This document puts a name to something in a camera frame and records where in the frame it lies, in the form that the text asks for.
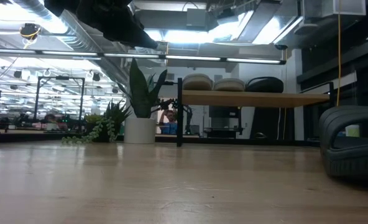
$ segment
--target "shelf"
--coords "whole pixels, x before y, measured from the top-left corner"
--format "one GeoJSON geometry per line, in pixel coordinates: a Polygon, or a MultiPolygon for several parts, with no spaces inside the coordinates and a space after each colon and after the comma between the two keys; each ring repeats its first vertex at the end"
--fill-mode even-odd
{"type": "Polygon", "coordinates": [[[266,108],[295,108],[329,100],[327,94],[249,93],[231,91],[183,90],[184,105],[255,106],[266,108]]]}

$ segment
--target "trailing plant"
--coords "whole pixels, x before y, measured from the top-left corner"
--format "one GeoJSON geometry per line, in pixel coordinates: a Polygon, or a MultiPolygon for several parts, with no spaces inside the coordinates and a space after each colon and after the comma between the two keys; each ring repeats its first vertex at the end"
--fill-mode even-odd
{"type": "Polygon", "coordinates": [[[127,91],[120,83],[117,84],[121,91],[126,94],[130,100],[134,114],[136,114],[138,118],[151,117],[151,109],[153,106],[156,106],[160,88],[166,80],[167,70],[163,71],[159,75],[155,86],[154,75],[152,75],[147,81],[144,74],[139,69],[136,60],[133,59],[129,77],[130,91],[127,91]]]}
{"type": "Polygon", "coordinates": [[[123,107],[120,107],[122,101],[119,103],[113,103],[111,100],[108,103],[107,110],[104,114],[104,116],[101,115],[90,115],[87,116],[88,120],[87,122],[93,122],[96,124],[96,126],[93,128],[93,130],[87,135],[82,136],[80,138],[77,137],[66,137],[62,138],[62,143],[68,143],[68,144],[81,144],[81,143],[90,143],[94,139],[100,137],[100,134],[104,127],[107,128],[108,136],[109,136],[109,142],[113,142],[116,139],[117,134],[116,133],[117,128],[120,128],[121,123],[130,115],[129,108],[124,109],[123,107]]]}

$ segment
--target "person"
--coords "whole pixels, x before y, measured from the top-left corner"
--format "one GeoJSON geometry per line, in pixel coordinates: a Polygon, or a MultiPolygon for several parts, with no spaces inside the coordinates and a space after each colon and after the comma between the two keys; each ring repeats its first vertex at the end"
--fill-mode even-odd
{"type": "Polygon", "coordinates": [[[175,119],[175,113],[172,110],[165,110],[163,111],[162,115],[159,119],[159,124],[163,125],[160,128],[160,131],[162,134],[176,134],[177,132],[177,123],[175,119]],[[164,123],[163,119],[166,116],[166,118],[169,120],[168,123],[164,123]]]}

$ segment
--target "black bag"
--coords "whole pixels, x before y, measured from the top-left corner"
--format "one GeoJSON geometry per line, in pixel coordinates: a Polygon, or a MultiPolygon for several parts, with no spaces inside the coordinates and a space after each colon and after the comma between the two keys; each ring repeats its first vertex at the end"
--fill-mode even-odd
{"type": "Polygon", "coordinates": [[[275,77],[253,78],[247,82],[245,91],[258,93],[282,93],[283,81],[275,77]]]}

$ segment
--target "ceiling pipe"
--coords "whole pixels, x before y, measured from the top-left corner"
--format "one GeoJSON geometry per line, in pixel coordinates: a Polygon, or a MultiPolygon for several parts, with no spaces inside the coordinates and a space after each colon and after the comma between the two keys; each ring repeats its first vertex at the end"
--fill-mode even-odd
{"type": "MultiPolygon", "coordinates": [[[[59,40],[67,44],[76,52],[102,52],[100,46],[89,36],[89,34],[80,26],[78,21],[67,11],[58,19],[54,14],[52,14],[46,7],[40,3],[39,0],[10,0],[13,4],[17,4],[21,8],[25,9],[28,13],[35,14],[39,16],[43,22],[46,23],[56,23],[65,25],[68,29],[67,34],[75,35],[74,37],[57,37],[59,40]]],[[[101,60],[94,61],[93,63],[100,66],[105,70],[105,74],[114,82],[127,83],[128,74],[127,72],[118,66],[115,66],[107,58],[102,58],[101,60]]]]}

